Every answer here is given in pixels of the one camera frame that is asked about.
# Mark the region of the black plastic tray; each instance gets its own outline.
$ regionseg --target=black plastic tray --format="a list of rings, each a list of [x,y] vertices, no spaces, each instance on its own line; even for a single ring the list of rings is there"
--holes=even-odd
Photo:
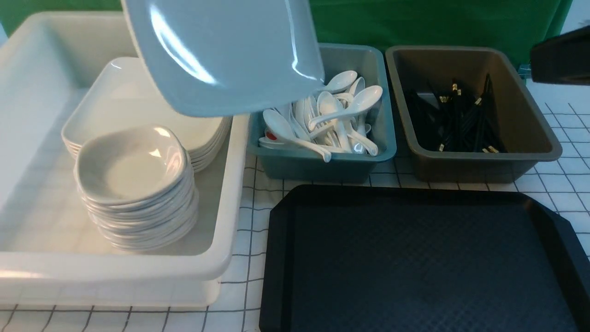
[[[524,194],[303,185],[270,214],[260,328],[585,332],[590,263]]]

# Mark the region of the grid tablecloth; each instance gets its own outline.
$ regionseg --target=grid tablecloth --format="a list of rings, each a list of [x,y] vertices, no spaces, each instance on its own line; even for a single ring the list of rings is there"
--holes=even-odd
[[[590,258],[590,103],[548,103],[542,98],[543,92],[538,92],[535,99],[562,143],[563,156],[559,161],[539,163],[515,183],[421,182],[412,174],[407,144],[403,135],[398,135],[396,158],[379,164],[362,185],[526,193],[572,223]],[[304,183],[269,179],[256,157],[247,157],[233,258],[222,277],[219,298],[208,308],[10,305],[0,307],[0,331],[258,331],[268,216],[300,184]]]

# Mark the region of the stack of bowls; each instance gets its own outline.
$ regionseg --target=stack of bowls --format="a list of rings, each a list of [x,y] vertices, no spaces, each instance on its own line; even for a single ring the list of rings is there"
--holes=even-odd
[[[193,171],[209,166],[221,149],[231,117],[192,118],[175,112],[158,92],[138,58],[117,58],[94,81],[61,130],[73,158],[93,138],[139,125],[170,128],[188,151]]]
[[[168,128],[148,125],[86,142],[76,158],[78,192],[116,248],[169,245],[195,225],[199,192],[190,157]]]

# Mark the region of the spoon handle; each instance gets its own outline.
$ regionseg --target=spoon handle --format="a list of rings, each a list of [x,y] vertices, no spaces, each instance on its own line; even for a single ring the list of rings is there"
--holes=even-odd
[[[356,131],[364,137],[367,137],[365,130],[366,114],[360,114],[359,120],[356,123]]]
[[[353,110],[353,111],[343,110],[340,112],[334,112],[334,113],[330,113],[330,114],[320,115],[318,117],[315,117],[315,118],[309,120],[309,129],[314,130],[316,128],[316,126],[322,122],[326,122],[326,121],[330,121],[330,120],[334,120],[334,119],[349,118],[351,116],[357,116],[359,113],[361,113],[361,112],[358,112],[357,110]]]
[[[350,142],[346,136],[346,128],[344,127],[344,123],[342,123],[342,121],[332,120],[332,122],[334,121],[336,121],[336,135],[338,136],[340,147],[346,150],[346,152],[352,152],[352,147],[350,146]]]
[[[367,152],[369,152],[371,156],[374,157],[379,153],[379,148],[377,147],[377,144],[373,143],[370,139],[364,137],[356,131],[348,132],[348,137],[358,141],[363,147],[365,147],[365,149],[367,149]]]
[[[295,144],[301,145],[304,148],[307,148],[307,149],[310,149],[314,152],[317,152],[318,154],[320,154],[322,156],[322,158],[324,159],[324,162],[329,162],[332,159],[332,153],[330,151],[320,147],[317,144],[307,142],[302,139],[293,139],[292,142]]]
[[[311,131],[309,133],[309,138],[316,139],[318,136],[320,136],[320,135],[324,134],[325,132],[331,130],[333,127],[334,126],[331,123],[329,123],[329,124],[327,124],[325,126],[321,126],[319,128],[316,128],[316,129],[314,129],[313,131]]]

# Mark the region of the green curtain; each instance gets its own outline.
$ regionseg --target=green curtain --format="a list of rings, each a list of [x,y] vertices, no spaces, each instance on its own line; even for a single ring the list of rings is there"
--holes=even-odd
[[[381,50],[400,44],[488,46],[514,64],[532,45],[558,35],[572,0],[310,0],[320,41]],[[0,1],[10,35],[40,11],[121,10],[120,0]]]

